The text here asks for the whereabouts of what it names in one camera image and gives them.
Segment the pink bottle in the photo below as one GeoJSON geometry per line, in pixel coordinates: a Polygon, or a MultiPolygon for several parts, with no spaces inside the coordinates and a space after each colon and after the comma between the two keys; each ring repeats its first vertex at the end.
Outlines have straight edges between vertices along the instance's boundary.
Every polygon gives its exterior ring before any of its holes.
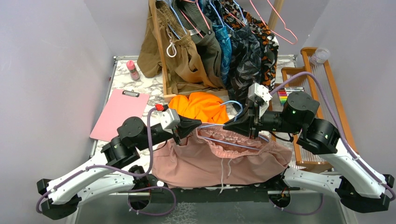
{"type": "Polygon", "coordinates": [[[138,80],[140,75],[139,75],[139,73],[136,70],[135,63],[133,61],[128,61],[127,62],[127,68],[129,70],[129,73],[131,74],[131,78],[133,80],[138,80]]]}

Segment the clipboard clip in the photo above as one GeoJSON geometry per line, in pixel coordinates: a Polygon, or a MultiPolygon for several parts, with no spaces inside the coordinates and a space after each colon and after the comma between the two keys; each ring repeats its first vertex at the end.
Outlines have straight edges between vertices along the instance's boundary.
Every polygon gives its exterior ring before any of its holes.
{"type": "Polygon", "coordinates": [[[128,91],[128,90],[122,91],[122,94],[130,96],[130,97],[139,97],[139,95],[140,95],[140,93],[138,93],[138,92],[128,91]]]}

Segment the black cable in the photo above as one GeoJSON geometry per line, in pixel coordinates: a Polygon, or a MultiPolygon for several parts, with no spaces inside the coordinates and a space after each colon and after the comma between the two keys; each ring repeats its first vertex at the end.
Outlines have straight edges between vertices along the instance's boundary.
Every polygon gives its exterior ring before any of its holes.
{"type": "Polygon", "coordinates": [[[293,137],[293,135],[291,135],[290,133],[289,133],[289,137],[290,137],[290,139],[289,140],[286,140],[286,139],[283,139],[283,138],[281,138],[281,137],[278,137],[277,135],[275,135],[273,132],[269,132],[272,136],[274,136],[275,138],[277,138],[277,139],[279,139],[279,140],[282,140],[282,141],[288,141],[288,142],[293,142],[294,141],[294,137],[293,137]]]}
{"type": "Polygon", "coordinates": [[[165,145],[166,145],[167,143],[168,143],[168,140],[165,141],[165,144],[164,144],[161,148],[165,147],[165,145]]]}

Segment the bottle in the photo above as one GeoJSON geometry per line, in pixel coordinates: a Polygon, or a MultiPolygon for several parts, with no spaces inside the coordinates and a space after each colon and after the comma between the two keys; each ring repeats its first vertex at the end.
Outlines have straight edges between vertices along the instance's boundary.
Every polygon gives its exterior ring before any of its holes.
{"type": "Polygon", "coordinates": [[[127,62],[127,68],[129,70],[129,73],[131,74],[131,78],[133,80],[138,80],[140,78],[140,74],[136,70],[135,63],[133,61],[128,61],[127,62]]]}
{"type": "Polygon", "coordinates": [[[310,62],[316,66],[322,65],[330,58],[330,51],[326,48],[318,48],[312,55],[310,62]]]}

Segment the blue garment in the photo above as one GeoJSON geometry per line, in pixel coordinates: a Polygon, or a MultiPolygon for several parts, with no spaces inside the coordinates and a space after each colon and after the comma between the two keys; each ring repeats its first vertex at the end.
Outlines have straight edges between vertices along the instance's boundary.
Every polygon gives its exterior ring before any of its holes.
{"type": "MultiPolygon", "coordinates": [[[[219,0],[214,0],[213,2],[214,2],[213,4],[216,7],[220,6],[219,0]]],[[[228,81],[228,72],[230,70],[230,63],[231,63],[231,54],[232,54],[231,40],[230,37],[228,36],[228,31],[226,26],[223,26],[221,24],[220,18],[217,16],[215,9],[209,3],[206,3],[204,8],[204,13],[206,17],[208,17],[212,21],[214,34],[216,36],[217,41],[220,44],[221,80],[223,81],[224,85],[226,85],[228,81]]]]}

